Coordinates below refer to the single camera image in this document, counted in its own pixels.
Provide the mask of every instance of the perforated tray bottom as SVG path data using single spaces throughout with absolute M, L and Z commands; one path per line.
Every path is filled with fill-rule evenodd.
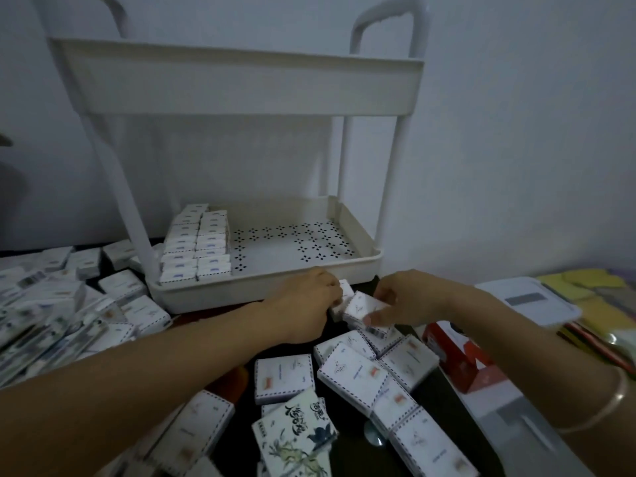
M 235 229 L 230 254 L 234 276 L 298 270 L 360 257 L 344 231 L 329 219 Z

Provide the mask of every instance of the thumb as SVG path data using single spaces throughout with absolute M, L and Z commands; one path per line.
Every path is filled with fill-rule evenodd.
M 367 326 L 391 326 L 398 320 L 398 310 L 395 306 L 387 306 L 373 313 L 369 313 L 362 319 Z

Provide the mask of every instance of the forearm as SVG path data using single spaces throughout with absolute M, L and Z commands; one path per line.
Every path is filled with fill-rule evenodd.
M 253 303 L 1 391 L 4 468 L 11 475 L 94 473 L 205 385 L 280 343 L 264 311 Z
M 487 293 L 471 289 L 453 299 L 449 319 L 489 354 L 555 427 L 586 421 L 616 391 L 619 378 L 615 369 Z M 589 431 L 565 437 L 597 476 L 632 471 L 628 456 L 636 451 L 636 395 L 631 385 L 628 397 L 613 414 Z

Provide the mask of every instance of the red box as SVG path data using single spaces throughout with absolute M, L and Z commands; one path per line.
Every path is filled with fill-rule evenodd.
M 477 344 L 448 321 L 426 325 L 421 338 L 440 357 L 441 368 L 461 393 L 474 392 L 507 379 Z

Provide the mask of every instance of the person's left arm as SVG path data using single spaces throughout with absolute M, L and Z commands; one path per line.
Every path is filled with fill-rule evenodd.
M 0 391 L 6 475 L 86 476 L 257 353 L 320 337 L 342 297 L 318 268 L 262 303 L 122 344 Z

